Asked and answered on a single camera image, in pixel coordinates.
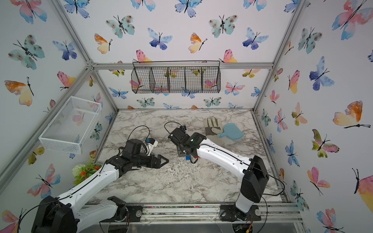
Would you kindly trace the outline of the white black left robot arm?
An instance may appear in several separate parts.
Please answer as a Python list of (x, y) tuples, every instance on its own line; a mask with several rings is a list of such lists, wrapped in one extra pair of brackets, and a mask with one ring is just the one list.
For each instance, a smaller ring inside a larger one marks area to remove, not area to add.
[(93, 175), (54, 198), (44, 198), (37, 207), (37, 214), (31, 231), (33, 233), (79, 233), (92, 225), (110, 219), (114, 222), (128, 222), (130, 211), (125, 201), (115, 196), (95, 206), (84, 205), (102, 189), (124, 174), (142, 167), (159, 169), (169, 160), (154, 155), (152, 149), (157, 141), (150, 139), (146, 145), (138, 139), (130, 139), (119, 147), (117, 155), (105, 161)]

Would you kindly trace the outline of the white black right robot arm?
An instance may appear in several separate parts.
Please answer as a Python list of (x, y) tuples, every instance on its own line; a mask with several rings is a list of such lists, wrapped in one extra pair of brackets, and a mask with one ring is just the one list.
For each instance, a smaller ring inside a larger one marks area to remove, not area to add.
[(206, 136), (193, 133), (188, 135), (184, 129), (175, 128), (168, 139), (177, 147), (178, 153), (196, 159), (207, 159), (227, 169), (241, 179), (241, 189), (235, 207), (248, 213), (252, 205), (259, 203), (267, 183), (269, 174), (259, 156), (245, 157), (229, 151)]

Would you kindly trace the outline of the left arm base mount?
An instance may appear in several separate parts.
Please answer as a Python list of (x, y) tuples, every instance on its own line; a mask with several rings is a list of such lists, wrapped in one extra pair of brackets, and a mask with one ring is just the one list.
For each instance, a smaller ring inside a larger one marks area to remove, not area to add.
[(140, 222), (143, 213), (142, 205), (127, 205), (121, 204), (115, 211), (112, 218), (106, 220), (106, 222)]

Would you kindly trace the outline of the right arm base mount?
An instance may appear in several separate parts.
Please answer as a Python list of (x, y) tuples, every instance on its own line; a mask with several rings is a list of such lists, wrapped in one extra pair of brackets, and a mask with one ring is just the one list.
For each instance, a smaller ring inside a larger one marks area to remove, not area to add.
[(220, 205), (220, 216), (221, 221), (235, 222), (235, 221), (260, 221), (261, 212), (257, 205), (252, 205), (248, 212), (239, 210), (234, 204), (222, 204)]

